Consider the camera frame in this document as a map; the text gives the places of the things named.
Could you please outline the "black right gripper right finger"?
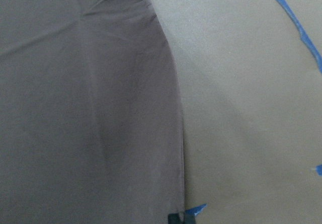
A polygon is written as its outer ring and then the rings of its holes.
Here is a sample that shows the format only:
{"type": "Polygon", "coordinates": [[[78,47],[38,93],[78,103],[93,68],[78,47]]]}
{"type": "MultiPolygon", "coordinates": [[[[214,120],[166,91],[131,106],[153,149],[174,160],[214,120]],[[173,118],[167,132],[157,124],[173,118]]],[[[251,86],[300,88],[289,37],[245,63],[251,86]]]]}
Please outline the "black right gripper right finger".
{"type": "Polygon", "coordinates": [[[185,210],[184,212],[184,224],[196,224],[195,214],[193,209],[185,210]]]}

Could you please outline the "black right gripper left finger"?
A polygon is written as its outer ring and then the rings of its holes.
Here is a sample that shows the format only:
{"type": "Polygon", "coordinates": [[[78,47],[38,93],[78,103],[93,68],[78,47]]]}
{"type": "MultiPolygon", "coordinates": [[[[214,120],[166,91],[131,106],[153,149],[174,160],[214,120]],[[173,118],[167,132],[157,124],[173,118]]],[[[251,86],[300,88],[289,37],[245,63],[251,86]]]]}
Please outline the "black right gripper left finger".
{"type": "Polygon", "coordinates": [[[168,224],[182,224],[183,215],[182,213],[170,213],[168,214],[168,224]]]}

